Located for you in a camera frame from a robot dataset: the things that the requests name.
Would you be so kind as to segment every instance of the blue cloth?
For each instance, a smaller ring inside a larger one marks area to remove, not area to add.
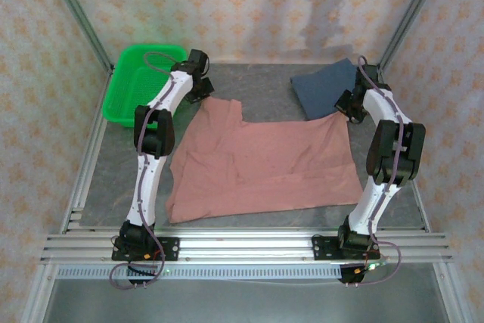
[[[345,90],[355,87],[356,67],[348,58],[330,64],[318,72],[290,78],[294,91],[309,120],[336,112],[334,107]]]

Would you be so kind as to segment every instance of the patterned wall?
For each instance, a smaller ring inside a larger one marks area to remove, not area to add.
[[[427,0],[386,72],[425,124],[418,185],[437,231],[451,233],[467,297],[484,317],[484,0]]]
[[[0,0],[0,321],[67,207],[105,72],[63,0]]]
[[[378,61],[410,0],[80,0],[113,61],[142,42],[201,48],[213,61]]]

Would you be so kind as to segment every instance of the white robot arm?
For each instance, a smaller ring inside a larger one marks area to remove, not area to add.
[[[382,90],[382,92],[393,100],[392,92],[389,90]],[[396,106],[400,116],[403,119],[404,124],[411,123],[411,120],[407,118],[403,112],[400,111],[399,107]],[[375,90],[368,90],[365,93],[365,98],[363,99],[363,108],[370,114],[375,125],[378,126],[381,120],[389,120],[394,123],[398,123],[395,111],[390,107],[388,101],[380,95]],[[377,184],[373,176],[368,177],[368,181],[363,191],[358,204],[355,209],[349,214],[349,227],[351,231],[355,231],[358,234],[368,234],[368,223],[370,222],[371,215],[375,212],[375,217],[373,223],[371,223],[372,232],[377,231],[377,224],[380,220],[383,211],[392,199],[392,197],[402,189],[401,186],[392,184],[386,193],[385,200],[378,211],[375,211],[377,203],[381,198],[382,194],[385,193],[386,183]]]
[[[168,82],[160,93],[148,105],[135,109],[138,175],[128,216],[113,243],[113,260],[151,259],[156,255],[157,246],[163,245],[154,239],[154,207],[161,171],[175,146],[172,114],[183,98],[194,103],[213,92],[212,83],[204,77],[207,62],[205,53],[191,50],[188,60],[172,66]],[[157,123],[156,128],[148,129],[147,125],[153,123]]]

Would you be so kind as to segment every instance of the floor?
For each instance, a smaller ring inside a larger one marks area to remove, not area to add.
[[[311,73],[323,65],[250,65],[212,64],[209,77],[214,85],[214,97],[242,102],[244,120],[269,122],[304,120],[290,76]],[[197,112],[198,104],[183,104],[176,112],[177,143]],[[365,161],[375,126],[370,117],[360,125],[349,124],[353,159],[361,185],[367,180]],[[173,179],[169,161],[164,168],[157,194],[157,226],[171,225],[164,204],[169,197]],[[91,187],[82,213],[81,225],[121,226],[132,201],[137,159],[132,129],[108,123],[101,145]],[[278,213],[255,213],[223,216],[176,224],[180,227],[337,227],[354,206],[319,207]],[[390,202],[379,227],[423,228],[411,184],[406,185]]]

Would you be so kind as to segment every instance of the black mounting bracket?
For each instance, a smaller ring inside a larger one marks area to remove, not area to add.
[[[177,261],[180,253],[180,239],[157,236],[163,248],[165,261]],[[144,226],[123,223],[119,236],[113,242],[113,261],[159,261],[158,245]]]
[[[380,249],[370,236],[357,234],[349,228],[349,217],[338,228],[338,235],[311,238],[315,260],[379,260]]]
[[[373,246],[373,250],[350,250],[340,248],[338,237],[320,236],[311,238],[312,252],[315,260],[379,260],[379,247]]]
[[[398,141],[399,124],[392,120],[380,120],[366,159],[366,171],[377,185],[388,183],[393,171],[395,143]],[[420,157],[424,148],[425,126],[408,123],[403,128],[402,151],[400,152],[396,178],[399,187],[417,176]]]
[[[185,99],[191,104],[208,98],[214,91],[210,79],[204,77],[208,72],[208,69],[204,71],[207,62],[209,63],[209,56],[205,52],[199,49],[192,49],[186,61],[178,62],[172,66],[171,71],[183,71],[191,75],[194,84],[190,92],[185,96]]]
[[[149,106],[139,105],[135,109],[134,143],[138,147],[139,137],[143,129],[144,119],[150,111]],[[155,130],[144,131],[141,142],[141,152],[154,155],[155,159],[170,155],[175,146],[175,130],[173,128],[172,113],[167,109],[155,110],[148,119],[148,124],[157,123]]]
[[[380,89],[392,91],[392,89],[385,83],[380,83],[378,80],[378,67],[373,64],[363,65],[363,71],[366,72],[371,81],[373,81]],[[355,88],[351,92],[345,90],[338,101],[335,103],[335,108],[339,112],[344,113],[351,123],[359,124],[367,115],[363,108],[363,100],[367,90],[372,89],[373,86],[366,80],[361,73],[359,67],[356,69]]]

